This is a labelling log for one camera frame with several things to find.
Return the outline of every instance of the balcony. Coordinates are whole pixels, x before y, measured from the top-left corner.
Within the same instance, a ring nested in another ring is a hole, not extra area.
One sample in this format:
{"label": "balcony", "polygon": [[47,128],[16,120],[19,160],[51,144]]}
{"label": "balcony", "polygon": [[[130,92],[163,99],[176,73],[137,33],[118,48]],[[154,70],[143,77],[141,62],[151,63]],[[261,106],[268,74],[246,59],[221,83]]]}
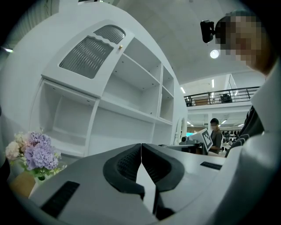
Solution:
{"label": "balcony", "polygon": [[184,96],[187,107],[248,102],[259,87],[236,88]]}

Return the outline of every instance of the black camera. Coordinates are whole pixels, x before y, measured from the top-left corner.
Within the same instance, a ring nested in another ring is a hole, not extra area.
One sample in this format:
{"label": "black camera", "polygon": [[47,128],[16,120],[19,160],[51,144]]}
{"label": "black camera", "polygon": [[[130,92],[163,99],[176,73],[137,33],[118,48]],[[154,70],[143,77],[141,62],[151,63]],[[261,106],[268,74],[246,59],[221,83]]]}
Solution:
{"label": "black camera", "polygon": [[213,36],[215,35],[214,22],[209,20],[203,20],[200,23],[202,38],[205,43],[209,43],[213,40]]}

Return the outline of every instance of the round light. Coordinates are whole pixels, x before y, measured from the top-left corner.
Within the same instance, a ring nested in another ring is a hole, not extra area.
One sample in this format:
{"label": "round light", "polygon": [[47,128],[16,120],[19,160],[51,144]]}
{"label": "round light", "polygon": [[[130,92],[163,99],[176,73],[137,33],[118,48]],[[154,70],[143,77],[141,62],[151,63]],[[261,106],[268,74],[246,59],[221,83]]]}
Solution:
{"label": "round light", "polygon": [[211,53],[210,53],[211,58],[218,58],[219,55],[220,55],[220,53],[219,53],[218,50],[213,50],[213,51],[211,51]]}

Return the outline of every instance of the black shirt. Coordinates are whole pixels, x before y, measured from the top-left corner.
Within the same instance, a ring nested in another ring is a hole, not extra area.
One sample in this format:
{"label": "black shirt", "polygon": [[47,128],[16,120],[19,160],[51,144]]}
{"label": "black shirt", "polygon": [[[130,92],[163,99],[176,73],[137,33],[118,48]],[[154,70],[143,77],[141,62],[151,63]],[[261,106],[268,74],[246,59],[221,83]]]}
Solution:
{"label": "black shirt", "polygon": [[264,128],[258,117],[258,114],[256,113],[254,107],[251,107],[250,111],[247,114],[244,127],[242,128],[236,139],[233,141],[233,144],[228,149],[225,157],[228,156],[232,148],[242,146],[250,137],[261,134],[263,131]]}

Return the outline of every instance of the computer monitor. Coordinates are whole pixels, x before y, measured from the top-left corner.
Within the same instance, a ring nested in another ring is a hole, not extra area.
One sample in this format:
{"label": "computer monitor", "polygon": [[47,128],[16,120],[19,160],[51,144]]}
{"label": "computer monitor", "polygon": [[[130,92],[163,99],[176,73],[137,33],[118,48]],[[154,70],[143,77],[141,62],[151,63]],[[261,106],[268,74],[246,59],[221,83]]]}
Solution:
{"label": "computer monitor", "polygon": [[194,133],[186,133],[186,136],[190,136],[190,135],[193,135]]}
{"label": "computer monitor", "polygon": [[189,136],[189,140],[198,140],[198,142],[203,143],[203,145],[204,145],[203,154],[204,155],[207,154],[207,152],[210,150],[210,148],[213,145],[211,137],[206,128]]}

